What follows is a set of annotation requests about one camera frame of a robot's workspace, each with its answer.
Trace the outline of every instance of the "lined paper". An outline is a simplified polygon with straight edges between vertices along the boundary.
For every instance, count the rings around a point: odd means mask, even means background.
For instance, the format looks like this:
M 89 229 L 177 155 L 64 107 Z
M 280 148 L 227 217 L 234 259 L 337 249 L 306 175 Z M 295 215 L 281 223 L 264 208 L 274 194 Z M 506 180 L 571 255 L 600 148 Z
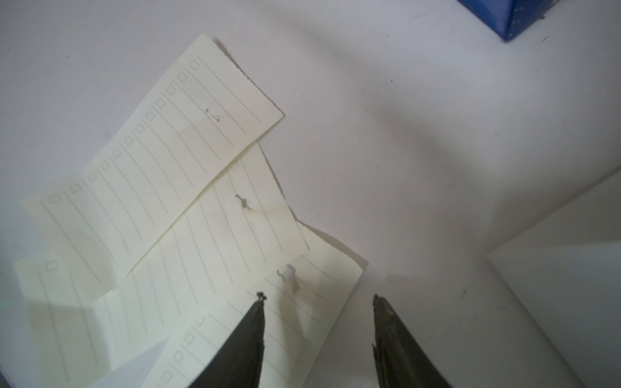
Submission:
M 202 35 L 79 175 L 24 207 L 94 300 L 116 288 L 205 186 L 282 117 Z
M 88 302 L 76 275 L 52 250 L 16 263 L 43 379 L 49 387 L 84 387 L 307 252 L 254 144 L 208 185 L 117 289 L 95 302 Z
M 260 387 L 302 387 L 362 269 L 305 227 L 310 251 L 290 264 L 301 288 L 293 294 L 275 272 L 177 330 L 142 388 L 185 388 L 202 372 L 256 301 L 265 302 L 265 353 Z

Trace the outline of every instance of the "torn paper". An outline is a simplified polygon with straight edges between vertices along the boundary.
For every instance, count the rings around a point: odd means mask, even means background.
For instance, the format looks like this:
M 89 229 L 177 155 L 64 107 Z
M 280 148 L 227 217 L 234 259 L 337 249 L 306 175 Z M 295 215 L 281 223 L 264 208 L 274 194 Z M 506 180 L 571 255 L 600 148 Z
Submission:
M 282 113 L 205 35 L 82 170 L 24 201 L 89 300 L 116 288 Z
M 265 353 L 260 387 L 302 387 L 362 269 L 301 227 L 310 251 L 295 260 L 301 288 L 293 295 L 275 272 L 217 309 L 177 330 L 143 388 L 185 388 L 202 372 L 263 291 Z
M 53 251 L 16 263 L 43 380 L 50 388 L 84 387 L 307 251 L 254 144 L 201 193 L 118 289 L 94 303 Z

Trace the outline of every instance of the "printed square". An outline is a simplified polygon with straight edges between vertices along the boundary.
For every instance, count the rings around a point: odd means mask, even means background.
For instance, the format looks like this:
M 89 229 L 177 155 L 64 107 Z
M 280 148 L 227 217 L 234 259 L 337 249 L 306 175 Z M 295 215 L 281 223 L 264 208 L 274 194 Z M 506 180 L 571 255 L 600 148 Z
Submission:
M 58 194 L 54 194 L 53 196 L 47 197 L 47 200 L 50 201 L 51 204 L 55 204 L 60 201 L 60 196 Z
M 192 341 L 194 341 L 194 336 L 191 333 L 186 334 L 185 338 L 183 338 L 183 340 L 188 344 L 191 345 Z
M 183 359 L 183 354 L 178 351 L 177 353 L 175 353 L 175 356 L 173 357 L 173 360 L 177 363 L 180 364 L 181 360 Z
M 168 382 L 170 381 L 170 379 L 173 377 L 172 373 L 170 373 L 169 371 L 164 371 L 164 374 L 161 375 L 161 380 L 168 384 Z
M 45 269 L 47 269 L 48 272 L 53 271 L 54 269 L 58 268 L 58 262 L 56 260 L 51 261 L 49 263 L 45 263 Z

